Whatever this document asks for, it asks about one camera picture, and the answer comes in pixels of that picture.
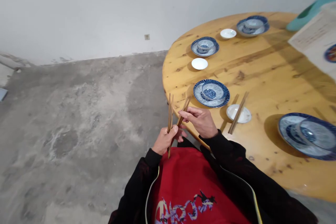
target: black jacket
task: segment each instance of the black jacket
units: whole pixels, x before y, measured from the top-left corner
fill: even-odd
[[[311,211],[246,159],[243,146],[228,141],[220,130],[213,138],[200,138],[209,145],[215,157],[201,146],[204,157],[226,189],[225,193],[251,223],[318,223]],[[146,223],[146,218],[147,223],[153,222],[150,189],[159,175],[161,157],[149,149],[146,157],[140,159],[109,224]]]

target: person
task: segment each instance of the person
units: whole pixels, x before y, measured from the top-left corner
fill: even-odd
[[[245,148],[228,141],[210,111],[180,111],[211,152],[199,151],[174,125],[163,128],[140,159],[113,211],[116,223],[318,223],[315,215],[245,157]],[[167,148],[172,139],[177,147]]]

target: red shirt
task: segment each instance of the red shirt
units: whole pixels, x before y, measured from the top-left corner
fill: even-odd
[[[153,186],[153,223],[249,223],[224,191],[200,151],[173,147]]]

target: hand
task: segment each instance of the hand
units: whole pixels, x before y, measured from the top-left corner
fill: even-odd
[[[178,113],[183,117],[184,122],[193,124],[201,137],[212,138],[218,134],[208,109],[188,107],[187,111],[180,110]]]
[[[171,145],[173,138],[177,139],[178,142],[183,142],[182,136],[186,137],[187,134],[182,130],[182,128],[186,127],[183,125],[179,129],[177,125],[174,125],[169,133],[167,132],[167,127],[162,128],[152,150],[157,154],[163,155],[167,152],[167,149]]]

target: black sleeve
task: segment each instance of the black sleeve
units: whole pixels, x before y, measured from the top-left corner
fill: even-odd
[[[158,173],[162,156],[149,149],[145,158],[138,162],[129,179],[118,209],[113,211],[108,224],[133,223],[146,202],[149,188]]]
[[[318,223],[316,216],[285,189],[260,171],[246,158],[246,149],[228,141],[220,130],[213,138],[200,138],[209,145],[217,162],[226,170],[244,179],[255,191],[258,205],[279,223]]]

